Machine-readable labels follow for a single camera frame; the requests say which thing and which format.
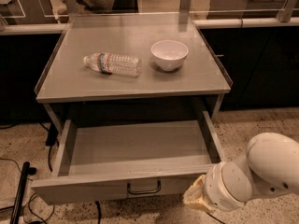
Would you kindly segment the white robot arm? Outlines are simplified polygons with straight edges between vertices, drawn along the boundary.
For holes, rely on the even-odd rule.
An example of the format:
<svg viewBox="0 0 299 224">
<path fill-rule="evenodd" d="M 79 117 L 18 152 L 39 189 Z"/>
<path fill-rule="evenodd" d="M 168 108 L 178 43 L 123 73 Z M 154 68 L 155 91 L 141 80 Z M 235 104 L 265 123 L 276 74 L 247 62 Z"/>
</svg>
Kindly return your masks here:
<svg viewBox="0 0 299 224">
<path fill-rule="evenodd" d="M 246 152 L 200 175 L 185 191 L 192 209 L 230 212 L 255 199 L 299 194 L 299 143 L 279 133 L 260 133 Z"/>
</svg>

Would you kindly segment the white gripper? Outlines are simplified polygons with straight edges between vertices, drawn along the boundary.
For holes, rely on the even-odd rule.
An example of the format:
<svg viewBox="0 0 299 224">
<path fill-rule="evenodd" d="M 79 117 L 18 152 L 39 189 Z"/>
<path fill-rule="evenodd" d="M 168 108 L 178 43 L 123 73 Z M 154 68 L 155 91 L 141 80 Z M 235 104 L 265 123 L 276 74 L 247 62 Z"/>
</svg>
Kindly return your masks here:
<svg viewBox="0 0 299 224">
<path fill-rule="evenodd" d="M 183 203 L 207 213 L 215 208 L 230 212 L 244 207 L 252 194 L 252 176 L 246 162 L 222 161 L 192 183 L 183 194 Z"/>
</svg>

